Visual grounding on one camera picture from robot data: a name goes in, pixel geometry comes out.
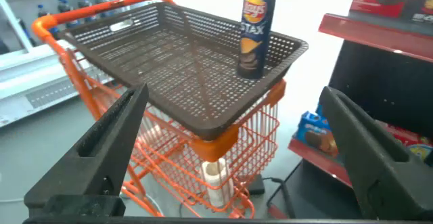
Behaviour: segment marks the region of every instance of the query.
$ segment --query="black panel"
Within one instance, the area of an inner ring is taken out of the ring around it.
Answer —
[[[353,190],[337,179],[302,160],[285,180],[297,219],[362,219]],[[271,200],[285,211],[280,188]]]
[[[433,136],[429,62],[345,41],[329,85],[375,119]]]

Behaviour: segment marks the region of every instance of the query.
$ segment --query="black cable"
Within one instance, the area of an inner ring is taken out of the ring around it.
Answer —
[[[185,203],[186,200],[183,200],[182,203],[179,205],[179,217],[182,217],[182,206],[183,203]]]
[[[287,189],[287,186],[284,183],[284,180],[279,179],[277,177],[264,177],[262,180],[268,180],[270,179],[274,183],[279,183],[281,192],[283,194],[284,203],[286,204],[286,212],[289,214],[289,218],[295,219],[296,215],[293,210],[292,201],[290,201],[289,191]]]

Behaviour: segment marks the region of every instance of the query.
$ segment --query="cable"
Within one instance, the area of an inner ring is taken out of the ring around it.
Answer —
[[[286,204],[286,212],[289,214],[289,218],[295,219],[296,215],[293,210],[292,201],[290,201],[289,191],[287,189],[287,186],[284,183],[284,180],[276,178],[276,177],[264,177],[262,180],[268,180],[270,179],[274,183],[279,183],[281,192],[283,194],[284,203]]]
[[[179,217],[182,217],[182,206],[183,203],[185,203],[186,200],[183,200],[182,203],[179,205]]]
[[[152,204],[154,204],[154,206],[158,209],[158,211],[159,211],[159,213],[161,213],[161,215],[164,215],[164,213],[161,210],[161,207],[158,205],[158,203],[152,197],[150,197],[149,195],[146,194],[146,198],[148,198],[152,202]]]
[[[11,200],[0,200],[0,204],[8,204],[8,203],[21,202],[21,201],[24,201],[24,199],[18,198],[18,199],[11,199]]]

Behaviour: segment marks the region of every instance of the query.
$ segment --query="stax text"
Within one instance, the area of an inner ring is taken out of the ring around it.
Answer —
[[[263,35],[263,28],[264,26],[254,26],[252,24],[241,22],[241,31],[245,31],[246,33],[251,33],[254,35]]]

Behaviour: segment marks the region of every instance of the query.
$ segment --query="red shelf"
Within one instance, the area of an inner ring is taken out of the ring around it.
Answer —
[[[289,150],[297,153],[299,156],[309,161],[311,164],[322,169],[332,177],[340,180],[349,187],[352,187],[352,183],[349,180],[346,169],[333,160],[332,158],[326,156],[324,153],[311,148],[297,139],[292,139],[289,143]]]
[[[353,13],[349,17],[326,14],[319,31],[355,43],[433,62],[431,25]]]

